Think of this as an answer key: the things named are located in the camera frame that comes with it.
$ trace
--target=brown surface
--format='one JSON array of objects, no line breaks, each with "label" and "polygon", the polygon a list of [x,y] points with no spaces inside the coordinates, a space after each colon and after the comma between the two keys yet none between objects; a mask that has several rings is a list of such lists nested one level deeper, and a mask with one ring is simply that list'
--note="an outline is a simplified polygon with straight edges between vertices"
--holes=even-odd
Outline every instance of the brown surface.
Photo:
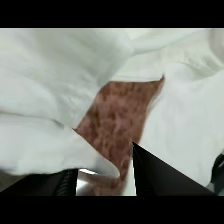
[{"label": "brown surface", "polygon": [[139,142],[148,104],[161,82],[108,83],[76,129],[121,174],[118,180],[80,174],[80,178],[94,184],[95,195],[118,195],[122,190],[130,161],[130,144]]}]

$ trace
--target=white cloth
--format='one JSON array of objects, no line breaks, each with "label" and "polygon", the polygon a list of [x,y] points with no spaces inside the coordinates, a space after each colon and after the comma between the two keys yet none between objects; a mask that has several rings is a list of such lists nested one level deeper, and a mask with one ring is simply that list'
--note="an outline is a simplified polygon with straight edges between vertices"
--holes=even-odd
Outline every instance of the white cloth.
[{"label": "white cloth", "polygon": [[118,176],[72,128],[109,79],[165,75],[140,145],[206,185],[224,146],[223,32],[1,29],[1,169],[27,174],[78,167]]}]

